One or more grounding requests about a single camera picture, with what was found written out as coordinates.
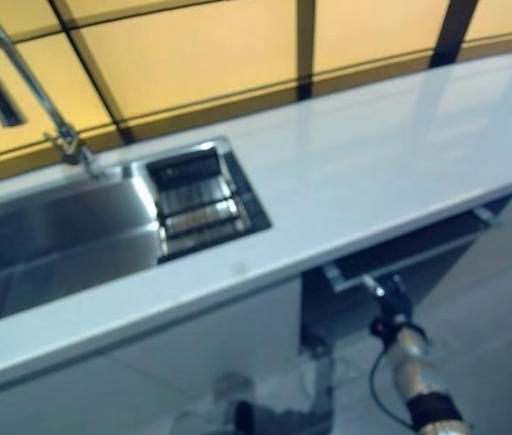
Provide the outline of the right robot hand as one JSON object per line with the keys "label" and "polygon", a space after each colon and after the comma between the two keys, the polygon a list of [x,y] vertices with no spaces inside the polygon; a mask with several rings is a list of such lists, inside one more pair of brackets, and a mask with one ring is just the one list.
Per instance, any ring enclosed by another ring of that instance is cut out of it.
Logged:
{"label": "right robot hand", "polygon": [[387,275],[383,281],[378,281],[366,274],[362,276],[362,282],[379,307],[370,324],[370,332],[389,345],[396,340],[402,328],[415,325],[413,303],[399,275]]}

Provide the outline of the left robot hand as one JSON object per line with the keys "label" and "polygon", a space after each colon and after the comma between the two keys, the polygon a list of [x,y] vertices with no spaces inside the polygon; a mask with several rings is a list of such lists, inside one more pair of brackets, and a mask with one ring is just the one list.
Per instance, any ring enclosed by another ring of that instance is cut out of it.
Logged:
{"label": "left robot hand", "polygon": [[239,401],[234,409],[235,434],[330,434],[333,429],[333,409],[319,411],[275,411],[251,401]]}

